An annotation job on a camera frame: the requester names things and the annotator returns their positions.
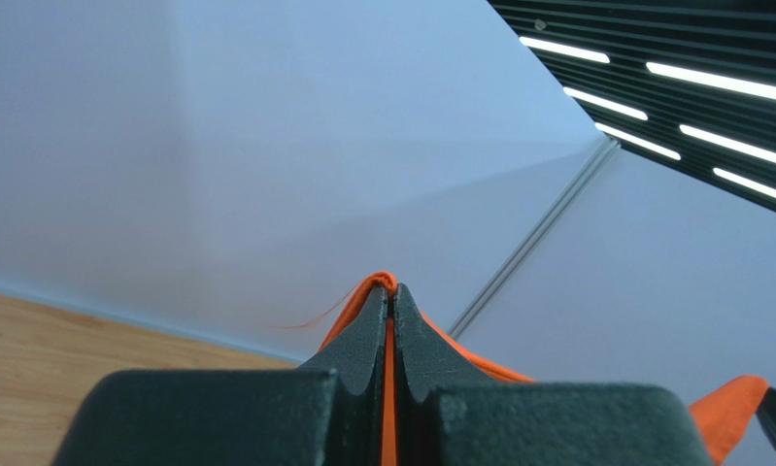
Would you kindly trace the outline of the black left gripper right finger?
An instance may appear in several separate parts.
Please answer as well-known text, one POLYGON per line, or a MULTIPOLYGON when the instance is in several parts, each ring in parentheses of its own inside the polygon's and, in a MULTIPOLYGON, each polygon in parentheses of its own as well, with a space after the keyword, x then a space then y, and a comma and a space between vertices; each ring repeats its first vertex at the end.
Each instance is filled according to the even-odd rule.
POLYGON ((634 383, 504 383, 470 363, 400 285, 392 304, 402 465, 707 465, 686 406, 634 383))

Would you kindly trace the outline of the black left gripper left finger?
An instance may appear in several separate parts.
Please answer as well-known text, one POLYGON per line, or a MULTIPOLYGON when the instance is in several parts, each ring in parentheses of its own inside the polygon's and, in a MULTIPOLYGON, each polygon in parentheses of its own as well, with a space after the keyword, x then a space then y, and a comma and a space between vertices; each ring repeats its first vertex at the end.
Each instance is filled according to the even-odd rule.
POLYGON ((388 293, 291 370, 124 370, 86 396, 57 465, 377 465, 388 293))

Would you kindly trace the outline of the orange t shirt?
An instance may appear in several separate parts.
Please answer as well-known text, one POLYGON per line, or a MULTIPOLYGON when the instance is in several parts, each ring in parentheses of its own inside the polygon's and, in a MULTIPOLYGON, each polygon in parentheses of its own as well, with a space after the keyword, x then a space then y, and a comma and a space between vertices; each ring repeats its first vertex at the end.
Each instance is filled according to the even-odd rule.
MULTIPOLYGON (((293 326, 292 328, 313 328, 335 310, 339 310, 339 315, 318 346, 318 350, 323 350, 354 322, 361 313, 370 291, 377 286, 384 288, 389 296, 394 296, 398 289, 399 281, 394 274, 388 271, 372 273, 348 290, 327 311, 306 323, 293 326)), ((504 383, 536 382, 531 377, 494 363, 461 346, 447 332, 439 328, 427 315, 422 315, 422 319, 440 339, 467 359, 474 367, 494 380, 504 383)), ((769 388, 770 384, 766 379, 754 375, 743 375, 729 381, 689 405, 689 411, 714 464, 723 464, 729 454, 743 439, 751 419, 757 414, 757 410, 765 399, 769 388)))

